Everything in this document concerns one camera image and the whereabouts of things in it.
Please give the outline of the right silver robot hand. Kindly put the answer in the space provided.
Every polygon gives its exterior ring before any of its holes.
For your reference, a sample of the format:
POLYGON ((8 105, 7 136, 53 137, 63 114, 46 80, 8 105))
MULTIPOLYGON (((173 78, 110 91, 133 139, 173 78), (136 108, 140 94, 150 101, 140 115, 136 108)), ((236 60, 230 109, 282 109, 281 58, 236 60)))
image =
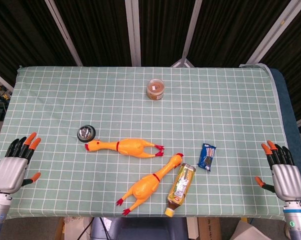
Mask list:
POLYGON ((284 202, 301 201, 301 174, 290 150, 270 140, 262 143, 261 147, 271 170, 273 185, 265 183, 258 176, 254 177, 255 182, 284 202))

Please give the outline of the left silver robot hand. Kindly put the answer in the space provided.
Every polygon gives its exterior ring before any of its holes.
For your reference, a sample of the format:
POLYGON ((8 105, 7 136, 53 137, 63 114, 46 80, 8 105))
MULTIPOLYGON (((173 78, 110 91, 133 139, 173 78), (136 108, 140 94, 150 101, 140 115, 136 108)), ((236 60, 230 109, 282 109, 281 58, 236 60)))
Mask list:
POLYGON ((15 139, 8 147, 4 158, 0 160, 0 194, 11 195, 21 187, 33 184, 41 176, 40 172, 25 178, 35 149, 41 142, 33 132, 30 136, 15 139))

